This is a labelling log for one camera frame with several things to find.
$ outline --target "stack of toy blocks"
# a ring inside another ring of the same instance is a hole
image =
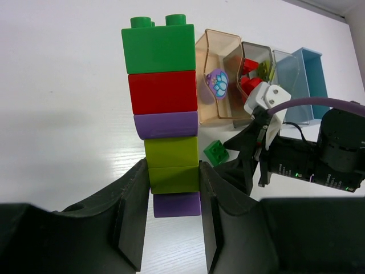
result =
[[[148,17],[122,29],[134,121],[144,140],[155,217],[200,214],[194,25]]]

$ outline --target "red block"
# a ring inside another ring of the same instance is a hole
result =
[[[197,111],[194,70],[128,76],[134,115]]]
[[[250,95],[250,93],[262,82],[262,79],[259,77],[252,78],[250,81],[246,81],[241,85],[243,91]]]
[[[250,60],[250,59],[245,59],[244,70],[243,70],[242,74],[246,75],[250,71],[253,71],[257,68],[258,68],[258,62],[255,62],[255,61]]]

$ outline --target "white table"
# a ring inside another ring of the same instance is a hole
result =
[[[186,14],[197,33],[210,28],[288,52],[303,46],[319,51],[328,95],[365,104],[348,26],[280,0],[2,1],[0,202],[60,210],[144,156],[120,29],[129,27],[130,17],[150,16],[162,25],[173,13]],[[318,127],[304,132],[315,140]],[[201,128],[201,151],[235,133]],[[253,191],[257,199],[318,195],[347,193],[278,176]],[[154,219],[150,203],[142,273],[206,273],[201,219]]]

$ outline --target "green cube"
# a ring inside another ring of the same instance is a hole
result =
[[[166,26],[154,25],[135,17],[131,29],[121,30],[127,73],[195,70],[194,25],[186,24],[185,15],[168,15]]]
[[[208,157],[213,166],[225,163],[229,159],[228,151],[221,141],[213,141],[204,149],[204,154]]]
[[[189,167],[199,164],[198,137],[144,141],[148,168]]]
[[[149,168],[148,173],[152,194],[199,191],[198,166]]]

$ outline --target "small green block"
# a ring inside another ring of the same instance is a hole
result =
[[[199,164],[198,137],[144,141],[148,168],[188,167]]]
[[[205,155],[213,166],[225,163],[229,159],[228,151],[224,148],[221,141],[213,141],[204,149]]]
[[[152,194],[199,191],[198,166],[149,168],[148,173]]]
[[[128,74],[196,69],[194,25],[186,24],[184,14],[166,16],[166,24],[134,17],[132,28],[121,30]]]

